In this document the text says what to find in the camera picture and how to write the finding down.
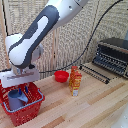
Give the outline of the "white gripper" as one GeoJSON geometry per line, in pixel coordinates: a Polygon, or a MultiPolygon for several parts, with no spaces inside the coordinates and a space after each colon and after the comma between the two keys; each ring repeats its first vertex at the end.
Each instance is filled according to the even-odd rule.
{"type": "MultiPolygon", "coordinates": [[[[18,75],[15,75],[13,71],[0,72],[0,81],[3,88],[34,82],[39,78],[40,76],[37,69],[29,69],[18,75]]],[[[25,92],[27,94],[29,93],[28,86],[25,86],[25,92]]],[[[22,95],[21,88],[19,88],[19,95],[22,95]]]]}

